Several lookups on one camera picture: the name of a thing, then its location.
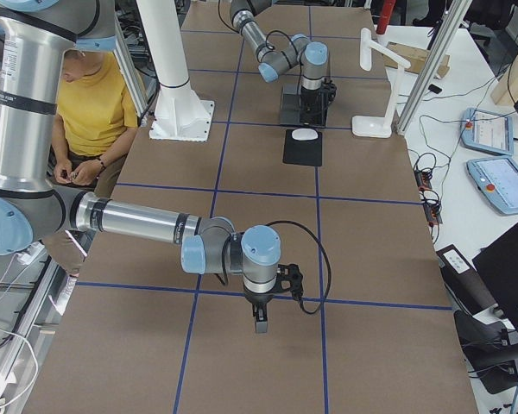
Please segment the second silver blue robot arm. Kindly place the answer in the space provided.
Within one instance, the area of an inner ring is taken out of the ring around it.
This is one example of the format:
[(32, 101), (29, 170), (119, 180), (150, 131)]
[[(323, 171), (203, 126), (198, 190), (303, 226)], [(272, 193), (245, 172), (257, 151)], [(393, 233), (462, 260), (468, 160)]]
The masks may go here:
[(256, 331), (281, 289), (281, 240), (270, 227), (238, 233), (223, 217), (205, 218), (100, 198), (47, 178), (60, 73), (66, 51), (116, 47), (111, 1), (2, 1), (5, 31), (0, 82), (0, 255), (64, 229), (131, 235), (180, 246), (187, 273), (243, 279)]

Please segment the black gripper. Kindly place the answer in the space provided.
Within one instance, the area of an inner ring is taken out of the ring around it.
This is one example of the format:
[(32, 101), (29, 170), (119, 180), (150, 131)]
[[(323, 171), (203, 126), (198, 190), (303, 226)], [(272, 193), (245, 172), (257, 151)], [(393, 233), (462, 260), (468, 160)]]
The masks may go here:
[(300, 88), (300, 114), (302, 116), (318, 116), (324, 107), (323, 92), (320, 88), (309, 90)]

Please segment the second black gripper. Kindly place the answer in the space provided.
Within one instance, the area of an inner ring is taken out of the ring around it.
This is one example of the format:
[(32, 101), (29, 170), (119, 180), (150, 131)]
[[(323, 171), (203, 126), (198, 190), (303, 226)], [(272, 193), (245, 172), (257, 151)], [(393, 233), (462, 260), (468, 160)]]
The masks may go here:
[(267, 304), (273, 299), (274, 293), (257, 293), (249, 290), (243, 292), (245, 298), (251, 303), (252, 313), (255, 322), (255, 332), (265, 334), (268, 332)]

